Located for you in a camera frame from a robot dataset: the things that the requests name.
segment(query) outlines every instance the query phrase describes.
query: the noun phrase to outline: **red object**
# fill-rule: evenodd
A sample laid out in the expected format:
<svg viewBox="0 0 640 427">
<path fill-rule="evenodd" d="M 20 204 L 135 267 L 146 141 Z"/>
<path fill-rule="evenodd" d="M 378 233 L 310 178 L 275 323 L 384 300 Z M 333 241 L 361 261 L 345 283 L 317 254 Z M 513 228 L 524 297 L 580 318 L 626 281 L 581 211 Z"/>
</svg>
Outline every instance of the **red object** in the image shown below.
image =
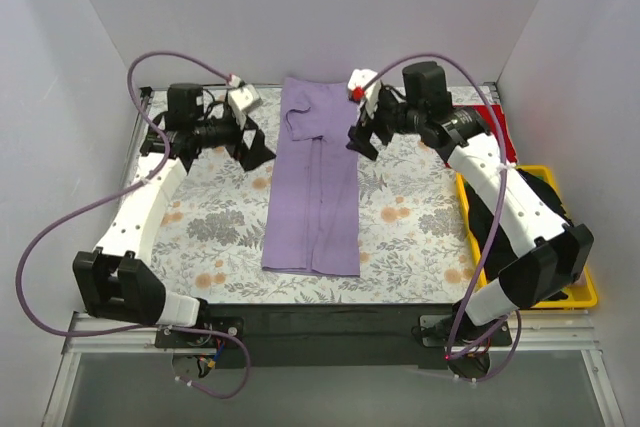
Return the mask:
<svg viewBox="0 0 640 427">
<path fill-rule="evenodd" d="M 496 114 L 496 117 L 498 118 L 498 123 L 500 124 L 500 130 L 502 130 L 502 135 L 504 135 L 504 143 L 505 143 L 505 146 L 507 147 L 507 160 L 509 162 L 517 163 L 518 156 L 516 155 L 516 149 L 513 146 L 513 143 L 511 142 L 511 137 L 509 136 L 509 129 L 507 128 L 507 119 L 504 116 L 502 106 L 498 104 L 494 104 L 491 107 L 493 107 L 493 112 Z M 473 108 L 476 109 L 478 113 L 482 116 L 482 118 L 487 121 L 487 123 L 489 124 L 489 127 L 491 128 L 491 132 L 493 132 L 493 135 L 496 135 L 496 126 L 494 125 L 493 120 L 491 119 L 491 114 L 489 114 L 487 107 L 483 104 L 483 105 L 474 105 Z"/>
<path fill-rule="evenodd" d="M 351 98 L 356 102 L 360 102 L 362 97 L 364 97 L 364 89 L 362 87 L 356 87 L 353 89 L 353 92 L 351 92 Z"/>
</svg>

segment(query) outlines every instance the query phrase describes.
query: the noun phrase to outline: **purple pants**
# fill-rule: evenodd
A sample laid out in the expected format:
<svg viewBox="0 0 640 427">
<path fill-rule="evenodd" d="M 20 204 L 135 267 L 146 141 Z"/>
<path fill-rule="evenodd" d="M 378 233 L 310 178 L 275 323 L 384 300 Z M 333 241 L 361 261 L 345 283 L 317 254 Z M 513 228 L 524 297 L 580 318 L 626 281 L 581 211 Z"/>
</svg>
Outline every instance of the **purple pants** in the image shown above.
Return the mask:
<svg viewBox="0 0 640 427">
<path fill-rule="evenodd" d="M 356 118 L 346 84 L 285 80 L 264 269 L 360 275 L 358 156 L 346 148 Z"/>
</svg>

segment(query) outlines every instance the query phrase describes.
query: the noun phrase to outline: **floral pattern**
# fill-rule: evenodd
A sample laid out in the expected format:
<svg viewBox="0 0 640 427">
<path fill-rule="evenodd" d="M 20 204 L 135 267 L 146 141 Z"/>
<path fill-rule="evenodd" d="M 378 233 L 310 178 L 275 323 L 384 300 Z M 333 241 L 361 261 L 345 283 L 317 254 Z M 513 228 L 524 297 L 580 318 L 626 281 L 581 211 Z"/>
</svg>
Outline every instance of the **floral pattern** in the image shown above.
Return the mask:
<svg viewBox="0 0 640 427">
<path fill-rule="evenodd" d="M 473 89 L 451 91 L 456 104 L 480 102 Z M 275 150 L 280 89 L 260 95 L 252 117 Z M 152 116 L 165 109 L 166 93 L 156 92 Z M 215 303 L 452 302 L 463 295 L 473 265 L 455 175 L 417 137 L 394 137 L 375 163 L 360 158 L 359 278 L 261 269 L 272 171 L 269 163 L 244 173 L 224 149 L 201 154 L 154 246 L 151 268 L 167 288 Z"/>
</svg>

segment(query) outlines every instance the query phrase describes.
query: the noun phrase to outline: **yellow plastic basket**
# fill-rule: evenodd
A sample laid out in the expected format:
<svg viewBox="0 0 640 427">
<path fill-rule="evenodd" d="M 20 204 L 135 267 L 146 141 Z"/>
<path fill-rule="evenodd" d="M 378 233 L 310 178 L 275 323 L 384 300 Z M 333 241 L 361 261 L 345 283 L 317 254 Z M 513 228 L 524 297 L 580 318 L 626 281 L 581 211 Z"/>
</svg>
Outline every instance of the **yellow plastic basket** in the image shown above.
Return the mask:
<svg viewBox="0 0 640 427">
<path fill-rule="evenodd" d="M 553 189 L 560 195 L 558 186 L 551 171 L 544 165 L 519 165 L 519 168 L 526 170 L 530 174 L 535 175 L 547 182 Z M 471 253 L 473 260 L 477 264 L 480 261 L 480 246 L 478 241 L 471 233 L 469 229 L 469 201 L 464 189 L 465 181 L 462 175 L 457 174 L 456 187 L 458 189 L 458 197 L 460 197 L 460 210 L 462 211 L 462 217 L 464 218 L 464 225 L 467 229 L 467 235 L 469 242 L 471 243 Z M 585 277 L 587 279 L 586 285 L 572 285 L 563 290 L 565 294 L 569 296 L 565 300 L 557 301 L 544 301 L 536 304 L 534 309 L 586 309 L 595 306 L 598 303 L 598 296 L 596 295 L 596 289 L 589 275 L 589 269 L 585 265 L 584 267 Z M 478 287 L 482 288 L 487 285 L 487 277 L 484 270 L 480 274 L 478 280 Z"/>
</svg>

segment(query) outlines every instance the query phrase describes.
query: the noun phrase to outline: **white wall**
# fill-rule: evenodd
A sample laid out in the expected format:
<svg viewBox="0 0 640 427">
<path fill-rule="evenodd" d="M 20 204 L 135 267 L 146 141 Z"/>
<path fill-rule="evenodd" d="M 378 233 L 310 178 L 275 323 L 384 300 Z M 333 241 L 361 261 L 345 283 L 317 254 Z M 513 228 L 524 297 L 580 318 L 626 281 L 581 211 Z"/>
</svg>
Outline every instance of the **white wall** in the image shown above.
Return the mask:
<svg viewBox="0 0 640 427">
<path fill-rule="evenodd" d="M 355 67 L 380 69 L 424 49 L 450 54 L 480 81 L 495 81 L 537 1 L 91 0 L 127 63 L 171 48 L 265 83 L 288 74 L 344 80 Z M 175 60 L 143 66 L 140 74 L 162 87 L 211 82 Z"/>
<path fill-rule="evenodd" d="M 604 360 L 640 425 L 640 0 L 540 0 L 500 77 L 518 153 L 549 164 L 590 258 Z"/>
<path fill-rule="evenodd" d="M 0 0 L 0 425 L 40 425 L 62 339 L 32 326 L 14 290 L 18 258 L 46 223 L 112 192 L 134 109 L 125 67 L 89 0 Z M 26 274 L 37 313 L 66 328 L 81 306 L 71 262 L 111 209 L 46 238 Z"/>
</svg>

